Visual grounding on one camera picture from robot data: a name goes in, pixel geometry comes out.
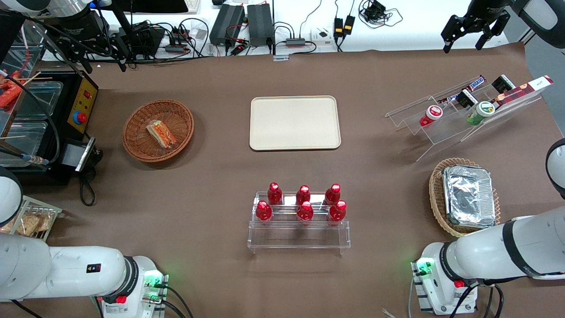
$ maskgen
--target keyboard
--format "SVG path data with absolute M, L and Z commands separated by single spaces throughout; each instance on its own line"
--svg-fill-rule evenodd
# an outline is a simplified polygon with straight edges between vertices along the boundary
M 200 0 L 184 0 L 188 8 L 187 14 L 197 14 L 200 9 Z

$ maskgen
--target wicker basket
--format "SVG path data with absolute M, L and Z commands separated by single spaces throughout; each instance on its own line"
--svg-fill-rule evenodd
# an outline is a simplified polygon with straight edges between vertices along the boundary
M 158 119 L 171 130 L 177 142 L 163 148 L 145 128 L 150 121 Z M 157 100 L 146 103 L 128 118 L 122 133 L 125 150 L 142 162 L 160 162 L 172 158 L 183 150 L 194 132 L 194 119 L 183 104 L 172 100 Z
M 466 234 L 479 231 L 476 227 L 468 227 L 461 225 L 453 225 L 447 220 L 445 212 L 445 195 L 444 195 L 444 179 L 443 170 L 449 166 L 465 165 L 479 167 L 476 163 L 463 159 L 463 158 L 449 158 L 440 162 L 435 169 L 433 169 L 432 176 L 429 179 L 429 201 L 432 204 L 433 215 L 436 217 L 437 222 L 449 234 L 455 237 L 462 237 Z M 498 204 L 498 195 L 493 188 L 494 211 L 496 217 L 496 224 L 500 224 L 500 205 Z

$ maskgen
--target white table surface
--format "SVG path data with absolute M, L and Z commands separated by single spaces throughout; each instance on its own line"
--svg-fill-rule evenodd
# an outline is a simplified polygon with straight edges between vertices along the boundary
M 319 0 L 274 0 L 275 1 L 275 20 L 287 22 L 294 27 L 296 36 L 298 36 L 300 24 L 319 3 Z M 352 16 L 355 17 L 353 32 L 347 36 L 344 44 L 341 46 L 343 51 L 365 51 L 365 50 L 436 50 L 443 49 L 444 42 L 440 36 L 447 20 L 452 15 L 462 16 L 467 11 L 469 0 L 383 0 L 381 3 L 388 9 L 397 8 L 404 20 L 393 27 L 381 27 L 378 29 L 369 29 L 358 17 L 358 6 L 362 0 L 353 0 Z M 259 4 L 263 1 L 250 0 L 249 4 Z M 226 1 L 225 4 L 241 5 L 238 2 Z M 338 17 L 343 18 L 348 15 L 351 8 L 351 0 L 337 0 L 339 5 Z M 152 23 L 168 22 L 172 25 L 178 25 L 185 18 L 199 18 L 208 23 L 211 29 L 219 12 L 219 6 L 213 6 L 211 0 L 201 0 L 200 10 L 198 14 L 134 14 L 133 22 L 138 23 L 149 20 Z M 302 37 L 306 41 L 310 40 L 310 29 L 316 27 L 331 27 L 336 14 L 336 6 L 334 0 L 321 0 L 320 8 L 310 15 L 307 23 L 302 27 Z M 119 23 L 111 11 L 103 11 L 104 18 L 110 25 L 110 32 L 116 32 Z M 391 17 L 389 24 L 393 24 L 399 19 L 396 13 Z M 184 25 L 192 29 L 191 23 L 198 23 L 194 20 L 185 22 Z M 276 42 L 286 40 L 288 31 L 279 28 L 276 34 Z M 247 30 L 243 30 L 239 37 L 249 38 Z M 475 43 L 480 37 L 480 33 L 466 35 L 455 42 L 453 49 L 469 49 L 474 48 Z M 168 38 L 162 42 L 162 46 L 168 44 Z M 485 48 L 508 44 L 506 36 L 500 35 L 493 37 L 485 44 Z M 202 41 L 198 40 L 197 48 L 202 47 Z M 304 48 L 302 51 L 308 51 L 310 48 Z M 284 44 L 277 47 L 277 54 L 289 54 L 301 51 L 301 49 L 287 49 Z M 318 46 L 316 52 L 336 51 L 335 45 Z M 211 45 L 205 45 L 202 54 L 211 55 Z M 249 54 L 268 54 L 268 48 L 259 47 L 252 49 Z M 167 58 L 174 57 L 174 54 L 164 52 L 159 49 L 157 57 Z M 53 56 L 46 54 L 45 60 L 54 60 Z

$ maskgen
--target red button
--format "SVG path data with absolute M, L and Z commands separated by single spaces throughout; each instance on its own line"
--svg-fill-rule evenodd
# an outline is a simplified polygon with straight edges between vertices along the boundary
M 461 287 L 465 287 L 465 282 L 464 281 L 454 281 L 453 285 L 455 285 L 455 288 L 461 288 Z
M 78 113 L 76 114 L 76 119 L 79 121 L 79 123 L 84 124 L 86 122 L 86 114 L 85 113 Z

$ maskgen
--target yellow control panel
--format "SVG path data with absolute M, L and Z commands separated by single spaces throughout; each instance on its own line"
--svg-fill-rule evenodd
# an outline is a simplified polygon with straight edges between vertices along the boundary
M 90 119 L 90 112 L 92 111 L 97 93 L 98 90 L 87 79 L 83 78 L 79 91 L 76 94 L 75 102 L 72 105 L 71 113 L 67 119 L 67 123 L 82 134 Z

